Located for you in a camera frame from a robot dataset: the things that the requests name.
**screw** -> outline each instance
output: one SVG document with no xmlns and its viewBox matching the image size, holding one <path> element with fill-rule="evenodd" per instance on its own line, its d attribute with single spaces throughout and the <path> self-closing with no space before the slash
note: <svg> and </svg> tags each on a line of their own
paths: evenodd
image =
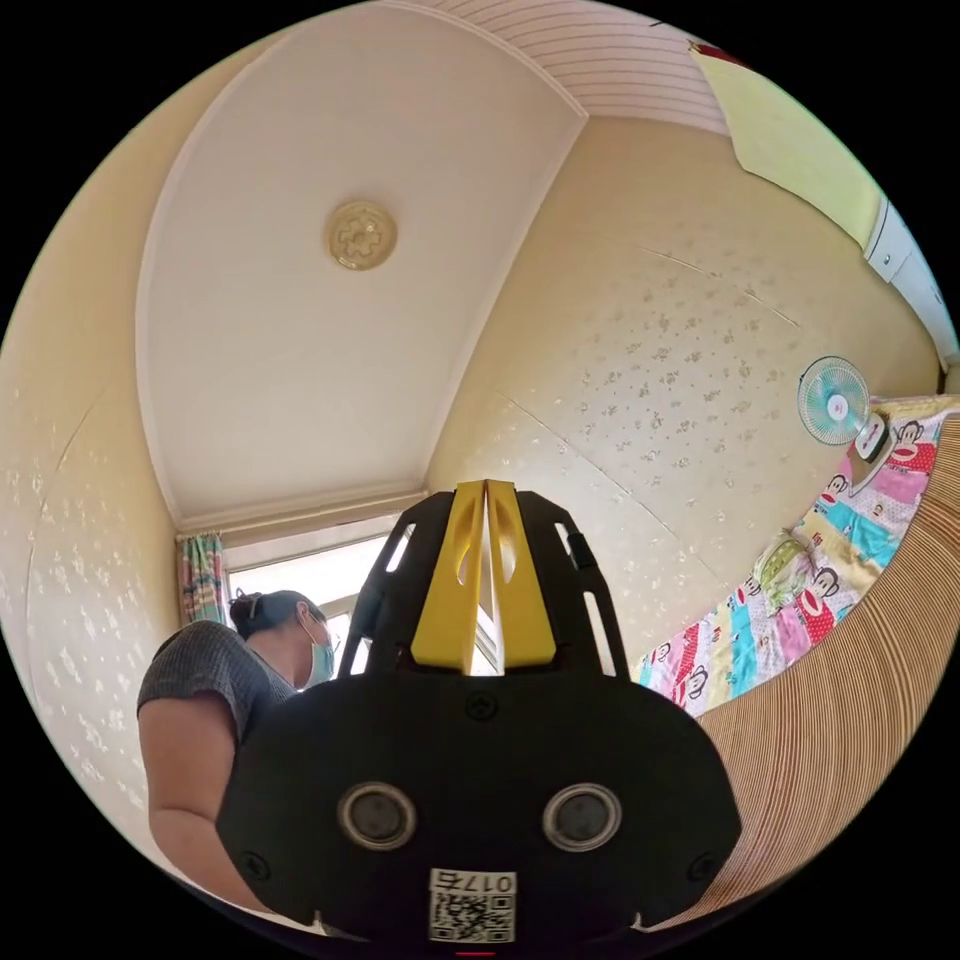
<svg viewBox="0 0 960 960">
<path fill-rule="evenodd" d="M 253 880 L 269 880 L 270 867 L 267 861 L 256 853 L 245 853 L 241 858 L 243 872 Z"/>
<path fill-rule="evenodd" d="M 471 720 L 490 720 L 497 712 L 497 701 L 489 693 L 471 693 L 467 697 L 467 716 Z"/>
<path fill-rule="evenodd" d="M 687 879 L 691 883 L 700 883 L 716 873 L 717 861 L 712 853 L 701 853 L 693 863 L 687 867 Z"/>
</svg>

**floral curtain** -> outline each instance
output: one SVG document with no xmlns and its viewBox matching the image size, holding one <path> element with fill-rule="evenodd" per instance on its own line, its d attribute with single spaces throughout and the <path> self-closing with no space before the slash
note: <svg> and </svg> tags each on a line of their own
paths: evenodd
<svg viewBox="0 0 960 960">
<path fill-rule="evenodd" d="M 178 543 L 180 618 L 227 622 L 223 580 L 223 544 L 219 533 L 186 537 Z"/>
</svg>

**ceiling medallion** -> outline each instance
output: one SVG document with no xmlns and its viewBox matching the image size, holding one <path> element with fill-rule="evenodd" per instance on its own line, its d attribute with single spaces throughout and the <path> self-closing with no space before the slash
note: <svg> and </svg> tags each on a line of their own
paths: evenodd
<svg viewBox="0 0 960 960">
<path fill-rule="evenodd" d="M 348 270 L 372 270 L 393 252 L 397 225 L 383 207 L 366 200 L 345 203 L 327 227 L 330 255 Z"/>
</svg>

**qr code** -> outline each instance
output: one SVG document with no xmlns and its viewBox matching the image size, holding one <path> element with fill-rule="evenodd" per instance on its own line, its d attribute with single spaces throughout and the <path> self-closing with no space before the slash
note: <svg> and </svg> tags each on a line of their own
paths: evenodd
<svg viewBox="0 0 960 960">
<path fill-rule="evenodd" d="M 446 943 L 512 943 L 514 873 L 432 870 L 430 939 Z"/>
</svg>

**dark hair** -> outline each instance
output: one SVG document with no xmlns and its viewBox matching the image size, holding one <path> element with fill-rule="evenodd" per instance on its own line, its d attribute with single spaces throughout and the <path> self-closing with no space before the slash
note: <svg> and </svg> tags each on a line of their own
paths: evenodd
<svg viewBox="0 0 960 960">
<path fill-rule="evenodd" d="M 276 590 L 273 593 L 237 591 L 236 597 L 230 601 L 230 619 L 237 633 L 248 640 L 258 631 L 272 630 L 296 616 L 298 603 L 305 603 L 314 619 L 327 622 L 324 612 L 296 590 Z"/>
</svg>

